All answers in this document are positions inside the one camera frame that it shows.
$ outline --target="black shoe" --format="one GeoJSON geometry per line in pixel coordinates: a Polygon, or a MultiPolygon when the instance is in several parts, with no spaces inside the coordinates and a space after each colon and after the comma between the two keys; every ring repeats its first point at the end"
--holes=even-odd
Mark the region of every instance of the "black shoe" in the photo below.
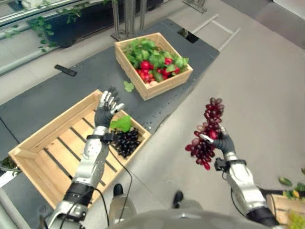
{"type": "Polygon", "coordinates": [[[121,184],[116,184],[113,188],[113,196],[119,196],[123,194],[123,187],[121,184]]]}
{"type": "Polygon", "coordinates": [[[175,197],[173,198],[173,208],[179,208],[181,200],[183,200],[183,192],[177,191],[175,197]]]}

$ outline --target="robotic arm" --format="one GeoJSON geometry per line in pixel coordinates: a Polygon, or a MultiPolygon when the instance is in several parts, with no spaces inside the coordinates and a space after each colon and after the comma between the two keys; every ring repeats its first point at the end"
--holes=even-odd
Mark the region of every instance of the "robotic arm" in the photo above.
{"type": "Polygon", "coordinates": [[[224,159],[216,159],[215,169],[227,173],[226,180],[231,186],[243,214],[248,219],[273,229],[281,229],[282,226],[276,221],[267,207],[262,193],[255,185],[246,161],[238,159],[231,137],[223,127],[221,129],[223,137],[219,140],[213,140],[209,136],[200,134],[200,138],[222,150],[224,154],[224,159]]]}
{"type": "Polygon", "coordinates": [[[87,136],[87,142],[72,183],[63,200],[57,205],[47,223],[50,229],[81,229],[79,223],[87,214],[87,207],[104,172],[109,150],[105,141],[111,139],[108,133],[110,121],[115,113],[124,108],[114,88],[103,92],[95,113],[95,129],[87,136]]]}

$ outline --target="dark grapes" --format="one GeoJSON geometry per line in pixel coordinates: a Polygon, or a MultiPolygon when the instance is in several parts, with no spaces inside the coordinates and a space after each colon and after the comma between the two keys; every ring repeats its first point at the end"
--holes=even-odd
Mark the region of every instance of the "dark grapes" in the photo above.
{"type": "Polygon", "coordinates": [[[139,130],[133,127],[125,133],[115,130],[115,135],[117,140],[113,142],[113,146],[118,151],[118,154],[124,158],[130,156],[141,143],[138,141],[139,130]]]}
{"type": "MultiPolygon", "coordinates": [[[[200,133],[208,135],[212,139],[217,139],[221,133],[219,124],[222,122],[221,117],[224,112],[224,105],[222,99],[211,98],[210,103],[207,104],[204,112],[206,122],[202,125],[197,126],[197,130],[194,131],[196,137],[200,133]]],[[[192,143],[185,147],[186,151],[191,152],[192,157],[196,157],[196,163],[204,166],[205,169],[209,170],[211,167],[209,163],[212,161],[212,157],[215,156],[215,147],[201,138],[194,138],[192,143]]]]}

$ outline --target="wooden crate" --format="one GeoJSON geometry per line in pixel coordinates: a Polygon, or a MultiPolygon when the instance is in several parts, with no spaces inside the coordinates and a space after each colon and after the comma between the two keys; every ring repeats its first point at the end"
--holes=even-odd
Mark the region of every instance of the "wooden crate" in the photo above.
{"type": "Polygon", "coordinates": [[[267,195],[266,201],[267,206],[282,225],[287,225],[289,211],[305,215],[305,201],[288,199],[285,196],[274,194],[267,195]]]}
{"type": "Polygon", "coordinates": [[[121,67],[124,69],[127,76],[130,78],[130,80],[134,84],[137,91],[140,93],[143,100],[151,99],[151,98],[153,98],[157,95],[160,95],[174,87],[177,87],[187,81],[187,79],[189,78],[190,74],[193,71],[193,69],[191,68],[191,66],[189,64],[187,66],[187,70],[184,71],[183,73],[180,73],[167,80],[164,80],[164,81],[158,83],[157,85],[147,86],[143,82],[143,80],[140,78],[139,74],[136,72],[133,65],[129,62],[129,60],[123,53],[123,49],[126,48],[128,43],[130,43],[131,41],[133,41],[135,39],[141,39],[141,38],[147,38],[151,41],[154,41],[159,48],[166,50],[171,54],[175,53],[178,56],[181,56],[181,55],[173,48],[173,46],[171,46],[169,44],[169,42],[159,32],[145,35],[142,37],[132,38],[132,39],[125,40],[122,42],[116,42],[114,44],[115,55],[116,55],[117,61],[119,62],[121,67]]]}
{"type": "MultiPolygon", "coordinates": [[[[97,90],[88,95],[9,152],[12,159],[53,208],[63,199],[71,184],[71,178],[83,153],[85,139],[94,129],[94,110],[101,94],[97,90]]],[[[120,111],[113,120],[125,115],[124,111],[120,111]]],[[[132,125],[139,129],[139,141],[141,141],[132,155],[124,159],[112,148],[116,158],[123,165],[136,155],[150,137],[150,133],[134,119],[132,125]]],[[[104,174],[97,188],[103,192],[122,169],[109,153],[104,174]]],[[[92,202],[98,196],[95,191],[92,202]]]]}

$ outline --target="white line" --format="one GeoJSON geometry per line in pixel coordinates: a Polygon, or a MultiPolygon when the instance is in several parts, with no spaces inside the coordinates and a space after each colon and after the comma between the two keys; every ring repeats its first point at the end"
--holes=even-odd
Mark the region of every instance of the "white line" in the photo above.
{"type": "Polygon", "coordinates": [[[221,51],[229,42],[232,40],[240,31],[241,28],[238,28],[232,35],[218,48],[218,51],[221,51]]]}
{"type": "Polygon", "coordinates": [[[213,21],[214,19],[216,19],[218,17],[218,14],[215,14],[213,17],[211,17],[210,19],[206,20],[204,23],[202,23],[200,26],[198,26],[196,29],[194,29],[193,31],[191,31],[192,34],[197,33],[200,29],[202,29],[204,26],[206,26],[207,24],[209,24],[211,21],[213,21]]]}
{"type": "Polygon", "coordinates": [[[214,23],[215,25],[219,26],[220,28],[222,28],[224,31],[233,34],[232,30],[229,30],[227,27],[223,26],[222,24],[218,23],[217,21],[211,21],[212,23],[214,23]]]}

